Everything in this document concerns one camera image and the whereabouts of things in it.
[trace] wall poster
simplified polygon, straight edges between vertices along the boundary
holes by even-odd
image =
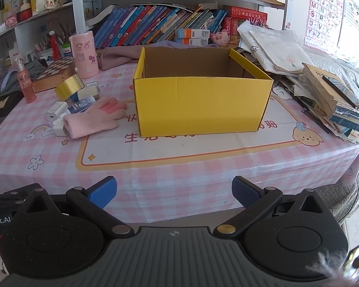
[[[310,0],[304,45],[334,56],[342,26],[344,0]]]

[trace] red tassel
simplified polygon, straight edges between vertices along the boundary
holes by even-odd
[[[60,51],[58,49],[54,33],[50,33],[50,43],[52,45],[53,60],[56,61],[60,58]]]

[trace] white charger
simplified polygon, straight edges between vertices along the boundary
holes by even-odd
[[[68,109],[68,104],[65,101],[56,101],[55,104],[47,111],[47,120],[49,122],[57,120],[66,109]]]

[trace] table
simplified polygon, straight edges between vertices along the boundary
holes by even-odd
[[[31,104],[22,100],[0,125],[0,193],[34,182],[64,193],[110,175],[118,192],[105,209],[141,223],[240,207],[231,195],[236,175],[295,194],[341,176],[354,180],[358,173],[359,163],[353,170],[351,164],[359,144],[326,134],[280,88],[273,90],[258,132],[140,138],[131,86],[135,66],[85,80],[97,81],[101,96],[128,102],[126,117],[111,131],[57,137],[45,116],[57,101],[54,91],[38,93]]]

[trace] pink container with stickers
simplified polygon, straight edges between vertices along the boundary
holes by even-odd
[[[95,40],[91,31],[73,35],[69,38],[77,75],[82,79],[98,73]]]

